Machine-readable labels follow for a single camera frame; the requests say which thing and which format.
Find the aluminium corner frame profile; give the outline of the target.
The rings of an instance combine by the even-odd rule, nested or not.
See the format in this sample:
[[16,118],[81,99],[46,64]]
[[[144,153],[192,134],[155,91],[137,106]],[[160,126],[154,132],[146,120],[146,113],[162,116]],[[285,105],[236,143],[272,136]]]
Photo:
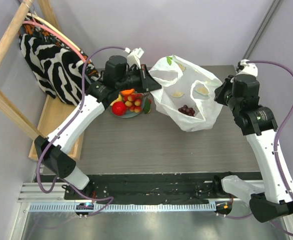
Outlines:
[[243,59],[249,59],[252,55],[255,47],[258,45],[259,41],[263,37],[265,31],[267,30],[269,24],[271,23],[272,19],[276,15],[277,11],[281,7],[284,0],[273,0],[271,2],[271,5],[269,6],[266,14],[264,15],[256,33],[254,34],[250,44],[248,45],[244,55]]

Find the orange fruit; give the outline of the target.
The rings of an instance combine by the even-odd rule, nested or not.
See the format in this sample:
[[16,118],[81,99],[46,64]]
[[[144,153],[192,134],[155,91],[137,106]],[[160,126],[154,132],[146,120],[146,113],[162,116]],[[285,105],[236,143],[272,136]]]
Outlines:
[[127,89],[127,90],[122,90],[122,91],[120,91],[120,93],[122,96],[127,97],[127,96],[135,93],[135,89],[132,88],[132,89]]

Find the red apple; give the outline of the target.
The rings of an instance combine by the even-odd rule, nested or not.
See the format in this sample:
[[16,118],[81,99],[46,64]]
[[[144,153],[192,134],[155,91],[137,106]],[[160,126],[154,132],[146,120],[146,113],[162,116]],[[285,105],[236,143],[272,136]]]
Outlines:
[[116,116],[123,116],[127,111],[127,106],[124,102],[118,101],[112,105],[111,111]]

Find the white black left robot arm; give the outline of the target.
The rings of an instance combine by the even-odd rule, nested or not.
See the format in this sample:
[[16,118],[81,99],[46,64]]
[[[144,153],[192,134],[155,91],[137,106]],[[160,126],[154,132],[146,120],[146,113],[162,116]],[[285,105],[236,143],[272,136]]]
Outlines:
[[89,199],[93,193],[90,179],[68,155],[75,141],[121,91],[134,89],[139,93],[149,93],[161,87],[138,57],[111,56],[105,63],[101,78],[87,88],[80,104],[64,122],[47,138],[38,136],[35,139],[39,163],[73,185],[75,193],[81,199]]

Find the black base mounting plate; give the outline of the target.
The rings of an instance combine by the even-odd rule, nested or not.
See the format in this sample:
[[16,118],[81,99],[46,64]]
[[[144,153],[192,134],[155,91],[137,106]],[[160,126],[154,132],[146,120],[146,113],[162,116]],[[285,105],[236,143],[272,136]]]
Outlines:
[[63,185],[67,200],[97,198],[114,205],[191,205],[207,204],[210,199],[230,198],[220,180],[227,173],[144,173],[92,174],[88,185],[76,193]]

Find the dark purple grape bunch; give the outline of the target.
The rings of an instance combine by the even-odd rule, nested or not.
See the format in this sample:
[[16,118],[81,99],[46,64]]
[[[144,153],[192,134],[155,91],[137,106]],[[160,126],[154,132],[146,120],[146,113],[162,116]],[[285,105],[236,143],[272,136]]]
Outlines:
[[178,109],[178,111],[184,115],[194,117],[195,116],[195,110],[192,107],[188,107],[187,105],[184,105]]

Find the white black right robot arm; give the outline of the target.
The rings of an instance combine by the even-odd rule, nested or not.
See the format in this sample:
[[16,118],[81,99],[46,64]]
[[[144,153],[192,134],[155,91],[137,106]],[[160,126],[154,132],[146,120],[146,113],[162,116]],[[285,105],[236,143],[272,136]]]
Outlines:
[[228,173],[215,177],[212,191],[222,198],[231,194],[246,204],[261,223],[293,214],[293,179],[284,159],[273,112],[259,104],[260,83],[249,74],[228,76],[214,100],[232,111],[234,122],[256,157],[264,187],[257,187]]

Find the grey glass plate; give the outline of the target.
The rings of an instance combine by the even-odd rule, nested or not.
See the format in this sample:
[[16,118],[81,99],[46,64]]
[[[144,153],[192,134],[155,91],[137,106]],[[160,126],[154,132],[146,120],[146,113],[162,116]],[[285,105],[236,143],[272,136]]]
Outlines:
[[[142,107],[142,110],[144,109],[144,103],[145,103],[145,100],[144,100],[144,96],[142,97],[142,105],[141,105],[141,107]],[[112,113],[112,107],[110,106],[109,107],[109,111]],[[138,114],[140,114],[140,113],[135,113],[135,112],[130,112],[128,109],[126,110],[126,113],[124,114],[124,115],[122,115],[122,116],[117,116],[117,115],[114,115],[113,113],[113,115],[114,116],[116,116],[116,117],[119,117],[119,118],[132,118],[132,117],[135,117],[135,116],[137,116]]]

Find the red yellow strawberry bunch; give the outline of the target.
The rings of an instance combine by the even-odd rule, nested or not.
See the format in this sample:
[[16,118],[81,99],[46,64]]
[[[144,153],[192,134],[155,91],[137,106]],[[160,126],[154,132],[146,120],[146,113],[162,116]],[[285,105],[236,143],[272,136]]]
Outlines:
[[132,113],[142,111],[143,95],[141,93],[132,93],[123,97],[123,102],[127,109]]

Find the white lemon print plastic bag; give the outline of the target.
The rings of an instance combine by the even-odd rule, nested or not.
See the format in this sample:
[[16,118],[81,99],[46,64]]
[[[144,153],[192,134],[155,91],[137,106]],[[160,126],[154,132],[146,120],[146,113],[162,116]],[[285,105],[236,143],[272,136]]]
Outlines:
[[[162,88],[152,91],[156,110],[169,116],[182,131],[209,130],[222,105],[214,101],[215,89],[222,81],[212,72],[175,55],[160,58],[149,70]],[[187,105],[194,116],[178,111]]]

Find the pink clothes hanger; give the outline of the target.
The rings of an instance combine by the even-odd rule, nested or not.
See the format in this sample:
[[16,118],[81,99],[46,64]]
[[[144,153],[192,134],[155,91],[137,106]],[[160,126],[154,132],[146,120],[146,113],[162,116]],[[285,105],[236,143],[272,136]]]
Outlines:
[[27,25],[33,25],[33,26],[39,27],[39,28],[47,31],[48,33],[50,33],[51,35],[53,35],[57,39],[59,39],[61,42],[63,42],[65,45],[67,45],[71,50],[73,50],[84,63],[87,60],[90,63],[91,59],[88,56],[85,57],[81,53],[81,49],[78,46],[76,46],[72,41],[70,41],[67,37],[62,36],[62,34],[60,34],[59,31],[56,32],[56,31],[52,30],[51,28],[49,28],[43,24],[39,24],[37,22],[34,22],[34,21],[23,21],[22,23],[27,24]]

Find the wooden clothes rack frame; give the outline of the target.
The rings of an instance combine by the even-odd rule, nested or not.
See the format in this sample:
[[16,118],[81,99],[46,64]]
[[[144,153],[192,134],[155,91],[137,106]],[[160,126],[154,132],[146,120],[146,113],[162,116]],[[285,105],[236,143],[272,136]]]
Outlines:
[[74,110],[40,90],[22,57],[18,33],[31,7],[30,0],[0,0],[0,161],[36,160],[33,141]]

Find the zebra pattern black white garment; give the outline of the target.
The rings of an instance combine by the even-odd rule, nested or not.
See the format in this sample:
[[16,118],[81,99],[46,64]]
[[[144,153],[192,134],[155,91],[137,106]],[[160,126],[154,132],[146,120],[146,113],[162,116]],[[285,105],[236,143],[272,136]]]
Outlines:
[[67,105],[80,103],[84,61],[74,51],[28,34],[19,37],[19,46],[43,92]]

